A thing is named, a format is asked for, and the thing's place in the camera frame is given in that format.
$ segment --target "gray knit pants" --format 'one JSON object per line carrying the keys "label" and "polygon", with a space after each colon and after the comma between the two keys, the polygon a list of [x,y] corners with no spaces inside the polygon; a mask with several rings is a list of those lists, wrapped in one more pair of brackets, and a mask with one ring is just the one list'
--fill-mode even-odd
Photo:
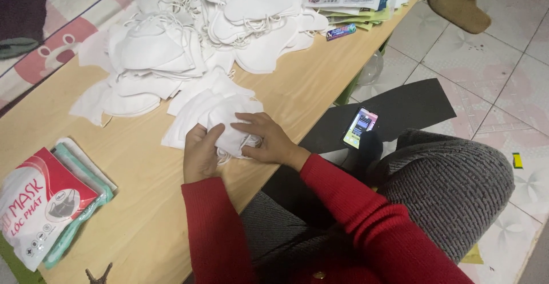
{"label": "gray knit pants", "polygon": [[[496,220],[514,189],[512,168],[498,150],[419,130],[404,131],[395,152],[368,178],[379,181],[378,193],[390,202],[404,204],[412,221],[456,263]],[[352,253],[346,236],[308,227],[263,192],[241,218],[263,283],[284,283],[291,269],[319,251]]]}

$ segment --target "light wood tabletop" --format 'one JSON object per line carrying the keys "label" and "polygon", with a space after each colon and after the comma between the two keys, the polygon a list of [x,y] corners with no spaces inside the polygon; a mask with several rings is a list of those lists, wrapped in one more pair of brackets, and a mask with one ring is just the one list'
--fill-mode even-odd
{"label": "light wood tabletop", "polygon": [[[298,142],[416,1],[371,31],[330,42],[317,35],[310,49],[280,57],[272,74],[254,75],[235,65],[234,80],[254,90],[265,112]],[[180,284],[191,266],[180,189],[183,152],[160,145],[174,120],[166,113],[168,103],[140,117],[113,118],[105,128],[68,115],[79,95],[107,76],[99,67],[79,67],[73,58],[0,118],[0,180],[40,147],[71,137],[119,188],[82,225],[56,267],[39,267],[47,283],[87,284],[86,268],[100,276],[112,262],[109,284]],[[276,169],[246,159],[220,168],[237,211]]]}

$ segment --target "hand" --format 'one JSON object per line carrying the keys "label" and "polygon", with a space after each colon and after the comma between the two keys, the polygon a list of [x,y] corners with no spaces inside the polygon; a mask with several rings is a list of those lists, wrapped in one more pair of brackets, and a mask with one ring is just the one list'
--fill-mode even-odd
{"label": "hand", "polygon": [[294,144],[266,113],[236,113],[238,119],[251,123],[231,123],[235,129],[263,138],[260,147],[242,147],[242,154],[264,163],[285,164],[300,171],[311,153]]}
{"label": "hand", "polygon": [[193,183],[213,177],[217,168],[215,142],[225,131],[220,123],[206,134],[206,128],[195,125],[185,137],[185,157],[183,158],[183,182]]}

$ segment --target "phone screen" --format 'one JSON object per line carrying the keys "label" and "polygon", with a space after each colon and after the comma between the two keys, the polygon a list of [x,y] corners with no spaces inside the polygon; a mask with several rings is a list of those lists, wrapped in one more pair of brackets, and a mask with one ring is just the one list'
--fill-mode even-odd
{"label": "phone screen", "polygon": [[353,119],[349,130],[345,133],[345,136],[343,136],[343,141],[358,149],[360,134],[364,131],[372,130],[377,118],[378,116],[376,114],[368,112],[364,107],[361,108]]}

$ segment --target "slipper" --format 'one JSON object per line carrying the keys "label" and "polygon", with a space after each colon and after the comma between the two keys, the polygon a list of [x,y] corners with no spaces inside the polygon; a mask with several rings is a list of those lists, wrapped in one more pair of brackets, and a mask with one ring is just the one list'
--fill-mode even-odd
{"label": "slipper", "polygon": [[492,20],[477,7],[477,0],[427,0],[436,14],[463,30],[479,34],[490,27]]}

